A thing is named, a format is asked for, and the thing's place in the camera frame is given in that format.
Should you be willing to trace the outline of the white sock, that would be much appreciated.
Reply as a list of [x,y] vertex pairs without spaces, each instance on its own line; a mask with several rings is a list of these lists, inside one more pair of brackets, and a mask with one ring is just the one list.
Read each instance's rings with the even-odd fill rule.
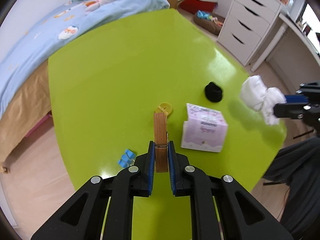
[[276,104],[287,103],[285,95],[277,88],[267,88],[260,75],[248,77],[242,84],[240,99],[250,109],[259,112],[267,125],[279,124],[279,118],[274,114]]

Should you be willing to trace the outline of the black cloth pouch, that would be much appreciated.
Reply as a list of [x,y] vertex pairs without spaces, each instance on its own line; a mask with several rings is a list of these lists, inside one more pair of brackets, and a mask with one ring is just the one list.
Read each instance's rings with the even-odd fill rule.
[[206,98],[210,102],[214,102],[214,103],[220,102],[223,97],[222,88],[219,87],[214,82],[210,82],[210,83],[208,83],[208,85],[205,86],[204,93],[205,93]]

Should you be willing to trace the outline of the pink paper box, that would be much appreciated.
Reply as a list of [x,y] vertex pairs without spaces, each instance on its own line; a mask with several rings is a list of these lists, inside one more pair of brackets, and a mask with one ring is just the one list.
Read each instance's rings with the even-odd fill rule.
[[228,124],[220,111],[191,103],[186,104],[187,117],[183,123],[181,147],[216,152],[222,151]]

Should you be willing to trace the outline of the wooden clothespin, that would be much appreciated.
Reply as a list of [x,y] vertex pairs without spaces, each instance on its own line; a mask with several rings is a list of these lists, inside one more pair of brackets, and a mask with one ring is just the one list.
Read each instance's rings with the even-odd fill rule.
[[153,114],[153,130],[156,172],[168,172],[167,116],[163,112]]

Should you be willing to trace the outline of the yellow tape measure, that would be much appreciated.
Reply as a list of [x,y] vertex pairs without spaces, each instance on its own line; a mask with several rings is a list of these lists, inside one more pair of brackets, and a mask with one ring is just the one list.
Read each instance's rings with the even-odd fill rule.
[[173,112],[173,107],[171,104],[167,102],[161,103],[157,106],[155,113],[164,113],[166,117],[168,117]]

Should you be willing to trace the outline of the blue binder clip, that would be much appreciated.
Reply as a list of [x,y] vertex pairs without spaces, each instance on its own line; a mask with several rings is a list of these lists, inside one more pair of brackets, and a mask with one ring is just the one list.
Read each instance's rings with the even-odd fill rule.
[[122,168],[127,168],[134,164],[135,159],[136,159],[136,154],[131,150],[127,149],[125,150],[121,158],[118,160],[118,164]]

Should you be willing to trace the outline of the white drawer cabinet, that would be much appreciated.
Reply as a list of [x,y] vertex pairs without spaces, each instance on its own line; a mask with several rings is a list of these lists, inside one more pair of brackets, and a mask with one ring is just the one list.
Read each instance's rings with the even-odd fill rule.
[[280,13],[279,0],[233,0],[217,38],[246,66]]

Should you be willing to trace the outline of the brown basket with toys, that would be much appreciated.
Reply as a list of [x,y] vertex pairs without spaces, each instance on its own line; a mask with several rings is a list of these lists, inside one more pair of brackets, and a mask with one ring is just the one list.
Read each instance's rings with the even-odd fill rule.
[[206,11],[199,10],[193,16],[193,21],[201,28],[218,36],[225,22],[225,18],[213,12],[206,12]]

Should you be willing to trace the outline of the green table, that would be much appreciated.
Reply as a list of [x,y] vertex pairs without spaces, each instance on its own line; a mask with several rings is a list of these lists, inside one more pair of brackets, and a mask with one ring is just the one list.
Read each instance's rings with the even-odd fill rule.
[[[125,150],[147,153],[153,114],[163,102],[173,107],[167,133],[176,153],[209,176],[232,176],[249,193],[285,139],[283,126],[267,126],[240,100],[242,66],[172,9],[103,25],[48,62],[57,141],[76,191],[93,176],[116,176]],[[206,98],[210,82],[222,88],[220,102]],[[221,152],[181,147],[187,103],[223,114],[228,130]],[[134,198],[131,239],[193,239],[190,198],[174,196],[169,170],[158,173],[155,165],[151,195]]]

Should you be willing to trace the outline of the red storage box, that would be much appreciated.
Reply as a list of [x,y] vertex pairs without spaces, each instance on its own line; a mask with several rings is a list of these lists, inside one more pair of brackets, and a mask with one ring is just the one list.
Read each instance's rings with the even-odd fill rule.
[[199,10],[213,12],[217,4],[218,0],[184,0],[180,3],[180,8],[191,14],[195,14]]

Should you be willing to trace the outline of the bed with blue sheet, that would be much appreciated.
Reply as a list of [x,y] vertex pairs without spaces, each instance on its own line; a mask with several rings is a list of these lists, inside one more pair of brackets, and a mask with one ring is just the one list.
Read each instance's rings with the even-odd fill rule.
[[68,2],[30,28],[1,62],[1,163],[51,110],[51,55],[101,25],[168,8],[167,0],[117,0],[87,12],[84,3]]

